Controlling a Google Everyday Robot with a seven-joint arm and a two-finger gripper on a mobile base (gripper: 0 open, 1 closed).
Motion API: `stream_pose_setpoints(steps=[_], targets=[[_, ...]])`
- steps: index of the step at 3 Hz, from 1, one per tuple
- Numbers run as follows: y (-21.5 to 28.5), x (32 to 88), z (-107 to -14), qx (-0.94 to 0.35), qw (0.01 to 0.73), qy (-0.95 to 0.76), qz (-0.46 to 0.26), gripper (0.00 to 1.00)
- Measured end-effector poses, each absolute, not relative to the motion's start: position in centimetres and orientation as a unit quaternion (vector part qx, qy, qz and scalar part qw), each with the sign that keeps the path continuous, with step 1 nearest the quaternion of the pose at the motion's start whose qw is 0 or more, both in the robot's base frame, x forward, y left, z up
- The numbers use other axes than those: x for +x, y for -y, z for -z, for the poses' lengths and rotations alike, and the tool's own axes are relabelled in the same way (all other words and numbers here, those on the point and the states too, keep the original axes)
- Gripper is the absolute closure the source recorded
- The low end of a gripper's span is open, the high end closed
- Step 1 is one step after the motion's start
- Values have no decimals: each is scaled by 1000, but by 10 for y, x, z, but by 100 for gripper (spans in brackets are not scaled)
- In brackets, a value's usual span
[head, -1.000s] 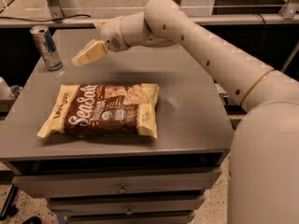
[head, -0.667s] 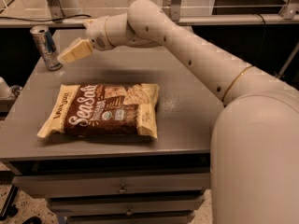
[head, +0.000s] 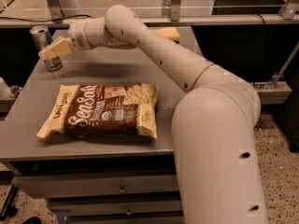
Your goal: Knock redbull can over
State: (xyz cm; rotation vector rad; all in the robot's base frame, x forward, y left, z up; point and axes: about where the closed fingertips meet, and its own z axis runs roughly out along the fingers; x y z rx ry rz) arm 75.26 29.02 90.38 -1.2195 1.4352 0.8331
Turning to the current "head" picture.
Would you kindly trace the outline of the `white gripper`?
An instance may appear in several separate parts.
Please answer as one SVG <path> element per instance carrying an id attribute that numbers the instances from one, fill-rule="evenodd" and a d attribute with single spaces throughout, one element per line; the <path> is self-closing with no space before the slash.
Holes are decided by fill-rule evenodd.
<path id="1" fill-rule="evenodd" d="M 68 37 L 58 37 L 38 52 L 42 60 L 65 56 L 77 49 L 94 49 L 105 45 L 105 18 L 82 19 L 69 22 Z"/>

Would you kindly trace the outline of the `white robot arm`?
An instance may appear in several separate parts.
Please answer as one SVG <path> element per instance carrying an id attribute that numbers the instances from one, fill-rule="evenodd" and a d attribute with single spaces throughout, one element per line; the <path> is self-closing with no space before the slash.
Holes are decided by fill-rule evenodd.
<path id="1" fill-rule="evenodd" d="M 185 224 L 268 224 L 254 141 L 261 101 L 246 80 L 149 29 L 124 6 L 71 22 L 68 36 L 39 56 L 124 45 L 143 51 L 185 92 L 171 128 Z"/>

